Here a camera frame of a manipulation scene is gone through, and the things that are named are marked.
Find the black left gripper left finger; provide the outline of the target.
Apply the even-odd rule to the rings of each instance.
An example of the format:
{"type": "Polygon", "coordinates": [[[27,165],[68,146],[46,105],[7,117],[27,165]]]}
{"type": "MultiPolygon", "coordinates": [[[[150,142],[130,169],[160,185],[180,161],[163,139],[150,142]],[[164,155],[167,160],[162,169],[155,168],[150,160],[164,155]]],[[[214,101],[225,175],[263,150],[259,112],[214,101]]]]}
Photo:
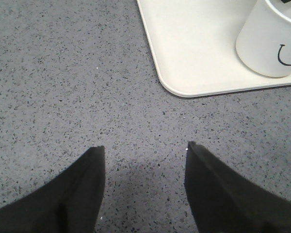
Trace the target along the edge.
{"type": "Polygon", "coordinates": [[[0,208],[0,233],[92,233],[104,188],[104,147],[91,147],[49,183],[0,208]]]}

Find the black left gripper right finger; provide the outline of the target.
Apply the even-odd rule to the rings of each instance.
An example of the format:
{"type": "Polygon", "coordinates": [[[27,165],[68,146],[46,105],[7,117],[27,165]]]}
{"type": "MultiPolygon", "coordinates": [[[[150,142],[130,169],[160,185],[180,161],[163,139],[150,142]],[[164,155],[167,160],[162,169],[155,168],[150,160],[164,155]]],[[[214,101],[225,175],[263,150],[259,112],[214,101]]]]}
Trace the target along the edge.
{"type": "Polygon", "coordinates": [[[200,233],[291,233],[291,202],[249,181],[204,146],[187,146],[184,186],[200,233]]]}

